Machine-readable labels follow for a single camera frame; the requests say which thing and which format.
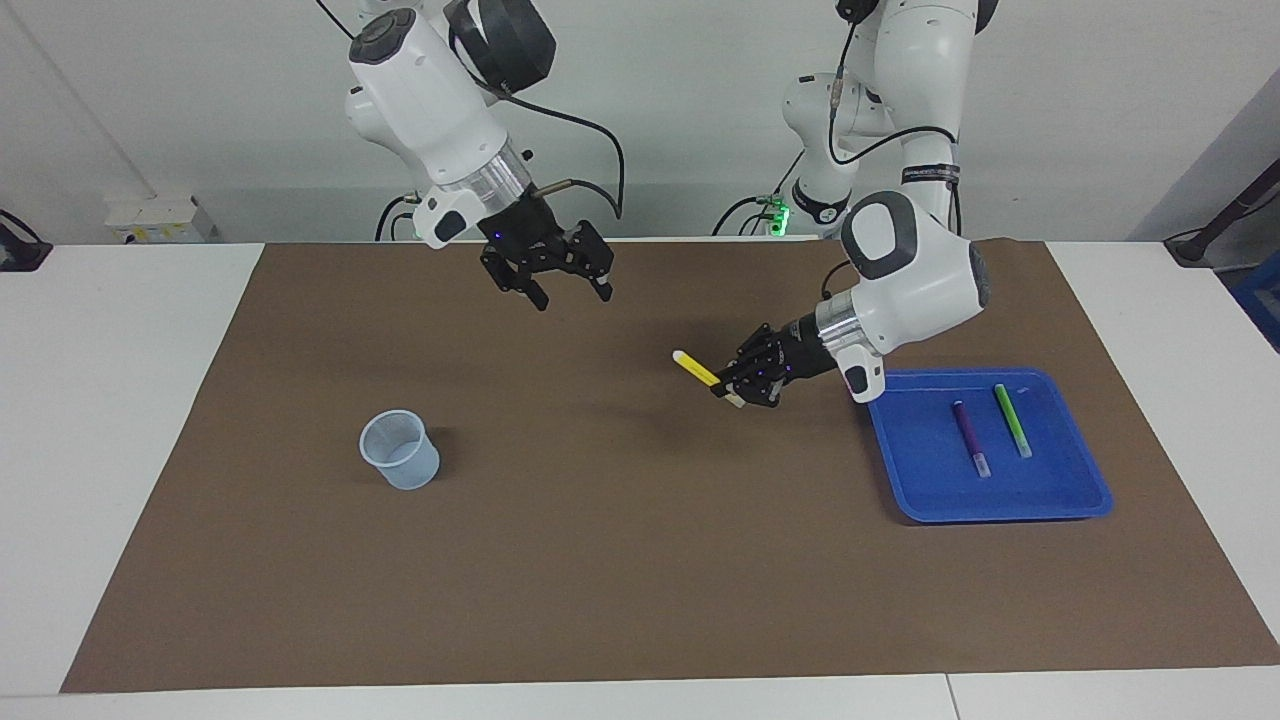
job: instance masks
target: yellow marker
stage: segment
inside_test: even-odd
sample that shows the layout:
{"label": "yellow marker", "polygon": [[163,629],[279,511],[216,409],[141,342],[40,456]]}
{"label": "yellow marker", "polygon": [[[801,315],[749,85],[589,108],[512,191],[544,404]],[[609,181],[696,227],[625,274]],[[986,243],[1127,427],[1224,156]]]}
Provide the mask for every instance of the yellow marker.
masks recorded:
{"label": "yellow marker", "polygon": [[[689,354],[685,352],[684,350],[677,350],[672,352],[671,359],[675,360],[676,364],[684,368],[685,370],[689,370],[690,375],[701,380],[703,384],[705,384],[707,387],[714,387],[719,384],[719,378],[716,377],[716,373],[708,370],[705,366],[703,366],[701,363],[690,357]],[[746,406],[746,401],[733,395],[732,392],[726,395],[724,400],[730,401],[735,407]]]}

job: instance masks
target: purple marker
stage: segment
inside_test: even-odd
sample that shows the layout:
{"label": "purple marker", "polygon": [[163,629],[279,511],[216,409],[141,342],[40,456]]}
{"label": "purple marker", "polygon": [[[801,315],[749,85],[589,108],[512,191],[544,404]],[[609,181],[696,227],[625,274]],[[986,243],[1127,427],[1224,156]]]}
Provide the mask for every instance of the purple marker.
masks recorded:
{"label": "purple marker", "polygon": [[960,425],[960,434],[964,436],[964,445],[969,448],[969,455],[973,457],[973,466],[978,469],[978,477],[989,478],[991,466],[987,465],[987,455],[982,451],[982,446],[978,445],[978,433],[973,432],[973,423],[969,421],[969,411],[964,409],[964,402],[960,400],[952,402],[951,414],[956,416],[956,424]]}

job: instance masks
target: plastic cup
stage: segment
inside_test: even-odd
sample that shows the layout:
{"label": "plastic cup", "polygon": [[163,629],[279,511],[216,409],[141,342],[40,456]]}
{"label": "plastic cup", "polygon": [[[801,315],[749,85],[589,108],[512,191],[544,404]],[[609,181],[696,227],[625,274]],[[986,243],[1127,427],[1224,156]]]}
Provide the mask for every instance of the plastic cup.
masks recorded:
{"label": "plastic cup", "polygon": [[397,489],[417,489],[440,469],[440,452],[426,437],[422,419],[408,410],[388,410],[360,433],[360,455]]}

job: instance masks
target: green marker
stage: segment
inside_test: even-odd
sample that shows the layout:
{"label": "green marker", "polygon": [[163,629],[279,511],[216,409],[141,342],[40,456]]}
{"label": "green marker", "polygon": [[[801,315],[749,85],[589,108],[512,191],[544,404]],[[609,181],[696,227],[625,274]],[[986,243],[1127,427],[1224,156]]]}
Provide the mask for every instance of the green marker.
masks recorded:
{"label": "green marker", "polygon": [[1000,402],[1000,411],[1005,414],[1009,432],[1014,434],[1018,455],[1030,457],[1032,446],[1027,442],[1027,433],[1023,432],[1023,424],[1018,420],[1018,413],[1014,411],[1014,401],[1009,398],[1009,391],[1005,389],[1004,383],[996,386],[996,402]]}

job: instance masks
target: brown table mat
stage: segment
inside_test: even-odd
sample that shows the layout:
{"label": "brown table mat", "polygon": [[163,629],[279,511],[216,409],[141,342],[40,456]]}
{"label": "brown table mat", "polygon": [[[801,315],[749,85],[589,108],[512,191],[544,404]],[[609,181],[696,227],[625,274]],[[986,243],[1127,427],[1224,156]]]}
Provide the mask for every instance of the brown table mat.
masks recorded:
{"label": "brown table mat", "polygon": [[[735,410],[672,364],[809,311],[835,243],[618,245],[544,314],[475,246],[269,246],[63,691],[1280,664],[1047,250],[983,252],[991,307],[888,365],[1047,370],[1107,518],[915,525],[836,373]],[[420,491],[357,452],[390,407]]]}

